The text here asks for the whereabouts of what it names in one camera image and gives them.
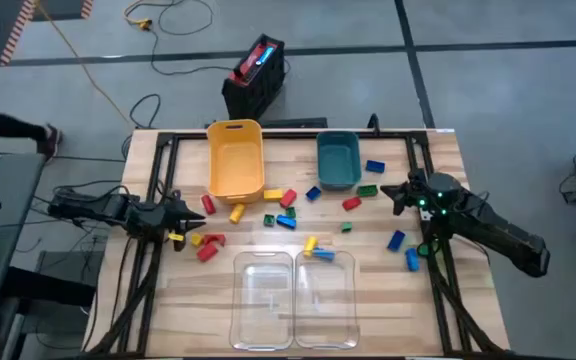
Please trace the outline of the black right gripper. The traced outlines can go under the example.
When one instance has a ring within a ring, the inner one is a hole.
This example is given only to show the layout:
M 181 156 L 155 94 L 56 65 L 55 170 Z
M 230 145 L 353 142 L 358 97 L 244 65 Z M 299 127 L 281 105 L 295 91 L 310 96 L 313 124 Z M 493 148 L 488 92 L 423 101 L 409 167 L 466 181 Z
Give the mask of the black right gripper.
M 436 212 L 432 192 L 427 186 L 423 170 L 411 171 L 408 180 L 394 185 L 381 185 L 380 190 L 388 197 L 393 197 L 393 214 L 399 216 L 406 207 L 417 207 L 430 214 Z

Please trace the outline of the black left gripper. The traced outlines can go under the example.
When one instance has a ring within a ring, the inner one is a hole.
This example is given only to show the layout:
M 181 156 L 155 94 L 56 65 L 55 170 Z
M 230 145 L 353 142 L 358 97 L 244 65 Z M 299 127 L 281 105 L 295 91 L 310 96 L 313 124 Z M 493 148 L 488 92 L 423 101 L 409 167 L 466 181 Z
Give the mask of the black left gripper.
M 205 217 L 189 209 L 183 200 L 168 200 L 151 210 L 140 210 L 138 217 L 144 228 L 166 231 L 174 249 L 184 249 L 186 233 L 205 225 L 199 221 Z

